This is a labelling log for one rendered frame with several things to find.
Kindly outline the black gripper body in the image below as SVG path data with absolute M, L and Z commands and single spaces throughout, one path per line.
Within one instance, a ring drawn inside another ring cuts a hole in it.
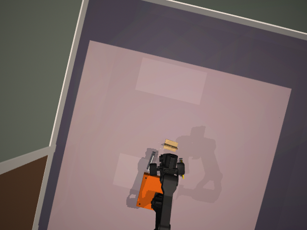
M 158 166 L 157 163 L 150 164 L 150 176 L 157 176 L 157 171 L 162 171 L 163 166 Z M 179 175 L 185 174 L 185 164 L 183 162 L 177 163 L 176 170 L 179 170 Z

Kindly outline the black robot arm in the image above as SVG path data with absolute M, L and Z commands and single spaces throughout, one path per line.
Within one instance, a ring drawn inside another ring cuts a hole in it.
M 155 192 L 151 201 L 151 208 L 156 212 L 154 230 L 171 230 L 170 218 L 173 193 L 178 186 L 179 170 L 176 170 L 178 156 L 167 153 L 159 156 L 159 162 L 162 163 L 160 172 L 160 183 L 162 193 Z M 174 175 L 175 174 L 175 175 Z

